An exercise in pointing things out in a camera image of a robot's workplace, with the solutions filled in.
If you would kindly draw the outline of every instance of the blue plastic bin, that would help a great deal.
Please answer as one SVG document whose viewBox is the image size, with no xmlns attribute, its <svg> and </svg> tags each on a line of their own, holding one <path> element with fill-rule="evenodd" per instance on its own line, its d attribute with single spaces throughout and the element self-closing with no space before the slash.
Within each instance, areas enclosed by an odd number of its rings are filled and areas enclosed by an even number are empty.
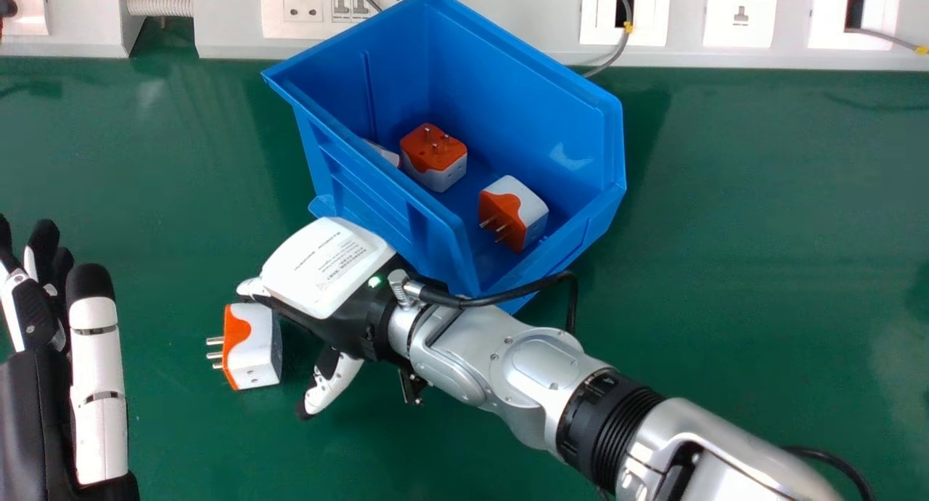
<svg viewBox="0 0 929 501">
<path fill-rule="evenodd" d="M 455 0 L 402 1 L 264 77 L 296 114 L 316 190 L 309 210 L 374 231 L 454 293 L 564 269 L 625 193 L 620 102 Z M 399 153 L 425 121 L 468 146 L 467 174 L 445 193 L 361 139 Z M 478 193 L 504 174 L 549 207 L 543 239 L 521 255 L 478 226 Z"/>
</svg>

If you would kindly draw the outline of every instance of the white corrugated tube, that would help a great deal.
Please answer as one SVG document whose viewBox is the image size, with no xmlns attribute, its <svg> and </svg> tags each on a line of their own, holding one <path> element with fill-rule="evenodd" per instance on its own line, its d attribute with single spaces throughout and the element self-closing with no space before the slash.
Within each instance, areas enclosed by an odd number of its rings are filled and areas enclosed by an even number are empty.
<svg viewBox="0 0 929 501">
<path fill-rule="evenodd" d="M 133 17 L 193 18 L 193 0 L 126 0 Z"/>
</svg>

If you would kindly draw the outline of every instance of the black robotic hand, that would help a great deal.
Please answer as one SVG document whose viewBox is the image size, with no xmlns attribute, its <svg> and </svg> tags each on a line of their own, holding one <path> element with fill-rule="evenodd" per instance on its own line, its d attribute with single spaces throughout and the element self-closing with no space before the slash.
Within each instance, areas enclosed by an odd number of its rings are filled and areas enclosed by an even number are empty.
<svg viewBox="0 0 929 501">
<path fill-rule="evenodd" d="M 0 499 L 132 501 L 126 398 L 109 273 L 73 268 L 50 220 L 22 264 L 0 214 L 0 304 L 16 353 L 0 365 Z"/>
</svg>

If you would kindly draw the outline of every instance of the robotic hand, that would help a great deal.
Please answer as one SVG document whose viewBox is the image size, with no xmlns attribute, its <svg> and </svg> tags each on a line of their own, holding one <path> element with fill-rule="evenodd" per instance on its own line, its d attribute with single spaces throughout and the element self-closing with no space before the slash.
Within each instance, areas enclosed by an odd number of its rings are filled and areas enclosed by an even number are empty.
<svg viewBox="0 0 929 501">
<path fill-rule="evenodd" d="M 492 412 L 525 445 L 623 501 L 840 499 L 792 452 L 627 378 L 584 353 L 571 332 L 525 325 L 494 306 L 568 274 L 501 295 L 450 296 L 381 237 L 320 219 L 286 240 L 238 293 L 331 346 L 316 363 L 303 418 L 334 401 L 361 362 L 386 361 L 398 366 L 408 402 L 421 404 L 419 392 L 432 385 Z M 863 478 L 850 476 L 870 498 Z"/>
<path fill-rule="evenodd" d="M 74 267 L 50 220 L 22 264 L 0 214 L 0 304 L 16 353 L 0 365 L 0 499 L 132 501 L 110 274 Z"/>
</svg>

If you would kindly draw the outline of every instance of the green tabletop surface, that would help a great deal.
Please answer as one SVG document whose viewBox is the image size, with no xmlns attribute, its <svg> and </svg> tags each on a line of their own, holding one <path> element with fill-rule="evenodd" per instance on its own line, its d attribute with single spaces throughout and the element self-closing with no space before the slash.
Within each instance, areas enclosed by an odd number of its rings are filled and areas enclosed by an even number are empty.
<svg viewBox="0 0 929 501">
<path fill-rule="evenodd" d="M 440 391 L 405 405 L 387 364 L 298 421 L 321 344 L 296 329 L 281 386 L 233 392 L 211 369 L 236 284 L 312 219 L 269 65 L 200 60 L 173 23 L 129 60 L 0 60 L 0 212 L 17 245 L 49 217 L 112 272 L 142 498 L 597 498 L 487 412 Z M 775 444 L 842 455 L 880 499 L 929 499 L 929 75 L 594 81 L 623 102 L 629 189 L 573 265 L 581 342 Z M 544 296 L 518 318 L 560 325 L 563 293 Z"/>
</svg>

